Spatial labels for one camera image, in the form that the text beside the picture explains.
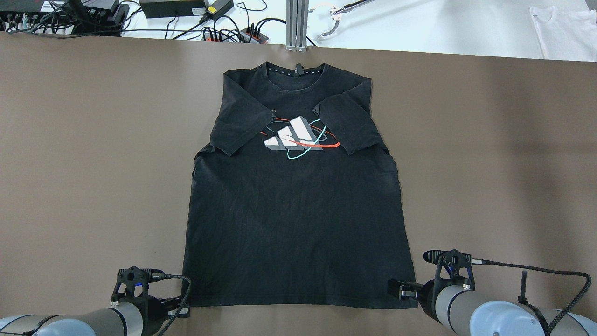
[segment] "metal post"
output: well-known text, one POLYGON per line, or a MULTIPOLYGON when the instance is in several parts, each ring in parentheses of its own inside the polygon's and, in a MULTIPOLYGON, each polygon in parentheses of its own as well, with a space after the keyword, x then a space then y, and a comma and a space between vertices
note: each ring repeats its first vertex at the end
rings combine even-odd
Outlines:
POLYGON ((307 11, 309 0, 286 2, 286 50, 307 51, 307 11))

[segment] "brown table surface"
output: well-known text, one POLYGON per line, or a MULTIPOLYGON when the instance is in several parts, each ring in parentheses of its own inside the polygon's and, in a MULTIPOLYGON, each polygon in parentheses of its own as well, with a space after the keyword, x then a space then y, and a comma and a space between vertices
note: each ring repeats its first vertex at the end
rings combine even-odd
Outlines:
MULTIPOLYGON (((0 317, 107 306, 119 268, 181 272, 196 152, 222 73, 323 62, 373 79, 419 282, 428 249, 597 275, 597 63, 0 34, 0 317)), ((520 271, 475 268, 516 301, 520 271)), ((563 308, 582 278, 530 272, 563 308)), ((178 294, 176 280, 152 285, 178 294)), ((591 289, 573 310, 597 318, 591 289)), ((422 310, 191 309, 170 335, 452 335, 422 310)))

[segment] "power adapter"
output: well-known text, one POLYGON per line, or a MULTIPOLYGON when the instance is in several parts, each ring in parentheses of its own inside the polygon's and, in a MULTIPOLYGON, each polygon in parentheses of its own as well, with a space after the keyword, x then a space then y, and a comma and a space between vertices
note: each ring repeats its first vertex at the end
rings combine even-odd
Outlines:
POLYGON ((148 19, 156 17, 201 16, 205 14, 207 0, 141 0, 139 2, 148 19))
POLYGON ((207 13, 211 19, 216 21, 228 12, 234 5, 232 0, 216 0, 211 6, 207 7, 207 13))

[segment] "adidas logo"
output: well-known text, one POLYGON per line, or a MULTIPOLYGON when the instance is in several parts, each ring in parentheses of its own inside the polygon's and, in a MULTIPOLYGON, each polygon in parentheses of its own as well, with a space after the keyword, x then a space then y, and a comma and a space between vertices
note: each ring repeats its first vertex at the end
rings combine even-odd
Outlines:
POLYGON ((278 131, 278 136, 272 136, 265 140, 263 144, 269 149, 275 151, 302 151, 312 150, 320 151, 318 146, 318 137, 315 136, 311 125, 307 119, 296 117, 290 121, 290 126, 286 126, 278 131))

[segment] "t-shirt hem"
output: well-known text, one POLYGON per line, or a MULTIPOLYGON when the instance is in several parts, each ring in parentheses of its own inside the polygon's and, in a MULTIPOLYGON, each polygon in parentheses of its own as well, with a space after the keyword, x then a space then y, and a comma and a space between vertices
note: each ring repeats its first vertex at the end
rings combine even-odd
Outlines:
POLYGON ((410 309, 418 304, 411 300, 362 300, 329 295, 191 295, 191 307, 247 306, 265 304, 318 304, 365 309, 410 309))

